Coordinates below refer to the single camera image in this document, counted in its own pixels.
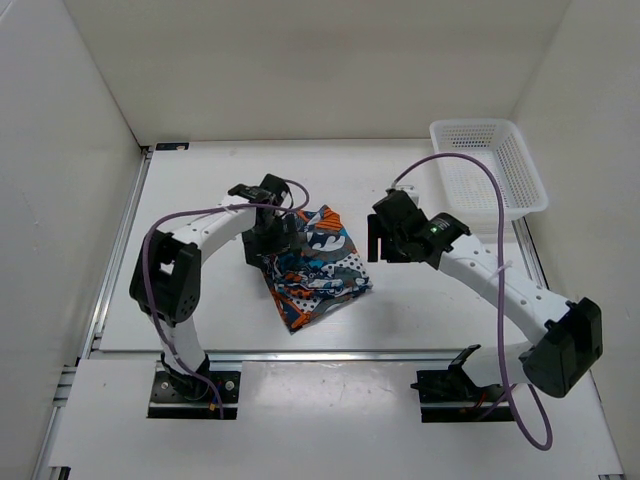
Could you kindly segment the colourful patterned shorts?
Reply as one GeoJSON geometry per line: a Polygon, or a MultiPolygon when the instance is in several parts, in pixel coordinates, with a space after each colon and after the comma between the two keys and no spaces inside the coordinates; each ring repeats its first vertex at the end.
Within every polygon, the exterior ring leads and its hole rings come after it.
{"type": "Polygon", "coordinates": [[[295,237],[288,248],[257,260],[276,309],[289,333],[373,288],[341,217],[324,205],[287,216],[295,237]]]}

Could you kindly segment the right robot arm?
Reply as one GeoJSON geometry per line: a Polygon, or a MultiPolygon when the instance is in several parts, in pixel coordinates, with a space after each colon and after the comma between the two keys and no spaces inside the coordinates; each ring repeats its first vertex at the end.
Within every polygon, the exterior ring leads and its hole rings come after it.
{"type": "Polygon", "coordinates": [[[504,350],[472,345],[459,354],[445,376],[458,398],[470,400],[484,388],[502,385],[502,369],[510,383],[563,398],[601,357],[602,312],[594,301],[573,302],[500,266],[455,217],[428,218],[408,193],[390,190],[374,204],[367,224],[369,261],[426,263],[502,309],[523,333],[524,342],[504,350]]]}

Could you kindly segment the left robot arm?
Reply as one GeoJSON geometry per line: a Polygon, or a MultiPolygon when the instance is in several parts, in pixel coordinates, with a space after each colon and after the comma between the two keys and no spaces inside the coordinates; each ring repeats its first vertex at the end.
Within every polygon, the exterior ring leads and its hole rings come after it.
{"type": "Polygon", "coordinates": [[[129,295],[156,330],[170,385],[189,402],[223,406],[193,320],[202,267],[236,238],[243,241],[246,263],[254,267],[287,250],[300,209],[291,193],[295,184],[272,174],[257,186],[238,184],[212,208],[162,217],[143,238],[129,295]]]}

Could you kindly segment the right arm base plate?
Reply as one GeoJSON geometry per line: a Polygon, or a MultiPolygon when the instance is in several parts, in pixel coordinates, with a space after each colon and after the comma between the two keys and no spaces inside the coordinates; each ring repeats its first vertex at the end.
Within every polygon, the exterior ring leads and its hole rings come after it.
{"type": "Polygon", "coordinates": [[[514,421],[500,385],[478,387],[462,370],[419,370],[411,388],[423,423],[514,421]]]}

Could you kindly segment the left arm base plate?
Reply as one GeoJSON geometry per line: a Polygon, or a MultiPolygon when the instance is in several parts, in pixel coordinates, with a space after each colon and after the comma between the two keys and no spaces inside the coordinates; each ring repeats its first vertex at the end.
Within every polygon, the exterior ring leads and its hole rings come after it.
{"type": "Polygon", "coordinates": [[[236,420],[238,416],[241,372],[238,370],[213,370],[209,372],[212,383],[218,389],[222,409],[211,389],[197,381],[194,393],[184,387],[176,389],[171,376],[160,363],[156,364],[149,395],[147,417],[169,420],[236,420]]]}

